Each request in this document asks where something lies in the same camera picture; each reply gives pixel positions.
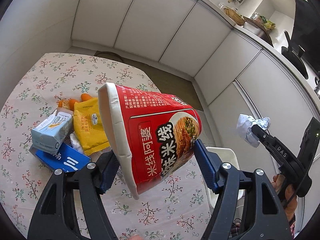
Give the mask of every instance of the bowl of noodles image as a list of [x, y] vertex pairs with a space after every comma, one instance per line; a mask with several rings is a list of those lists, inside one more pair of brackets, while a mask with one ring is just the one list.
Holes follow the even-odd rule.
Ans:
[[173, 124], [173, 133], [177, 143], [177, 161], [173, 170], [185, 164], [193, 155], [193, 144], [198, 138], [198, 120], [186, 112], [177, 112], [169, 120]]

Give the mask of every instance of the plaid clothing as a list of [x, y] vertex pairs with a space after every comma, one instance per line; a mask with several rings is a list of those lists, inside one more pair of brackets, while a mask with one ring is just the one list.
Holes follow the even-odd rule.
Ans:
[[[294, 214], [292, 219], [289, 222], [292, 238], [294, 238], [295, 223], [296, 223], [296, 215]], [[232, 223], [229, 239], [234, 236], [237, 236], [239, 233], [240, 233], [240, 223], [235, 221]]]

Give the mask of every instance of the yellow wrapper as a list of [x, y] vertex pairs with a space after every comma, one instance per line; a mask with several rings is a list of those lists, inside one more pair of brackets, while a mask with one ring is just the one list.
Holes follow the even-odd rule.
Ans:
[[89, 156], [110, 146], [102, 126], [98, 98], [75, 103], [73, 126], [85, 155]]

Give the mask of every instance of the floral tablecloth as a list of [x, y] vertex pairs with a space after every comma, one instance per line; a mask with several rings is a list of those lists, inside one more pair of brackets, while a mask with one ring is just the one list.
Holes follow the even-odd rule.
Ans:
[[[78, 54], [45, 54], [20, 80], [0, 112], [0, 202], [27, 236], [39, 196], [52, 172], [28, 151], [30, 130], [44, 120], [61, 99], [97, 95], [105, 82], [159, 91], [146, 74], [123, 63]], [[168, 179], [134, 200], [116, 177], [102, 196], [119, 239], [139, 234], [144, 239], [200, 239], [210, 218], [203, 179], [193, 157]], [[89, 236], [80, 196], [75, 191], [81, 233]]]

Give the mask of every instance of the silver screw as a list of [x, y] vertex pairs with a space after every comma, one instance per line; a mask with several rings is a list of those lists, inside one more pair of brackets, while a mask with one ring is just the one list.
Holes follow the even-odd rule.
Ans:
[[231, 168], [231, 164], [230, 163], [223, 163], [222, 167], [225, 168], [226, 170]]
[[87, 164], [87, 168], [89, 169], [89, 170], [92, 170], [92, 169], [94, 169], [96, 167], [96, 164], [95, 163], [88, 163]]
[[260, 176], [262, 176], [264, 174], [264, 171], [261, 169], [257, 169], [256, 173]]
[[54, 174], [55, 175], [60, 175], [62, 173], [62, 169], [56, 169], [55, 171], [54, 171]]

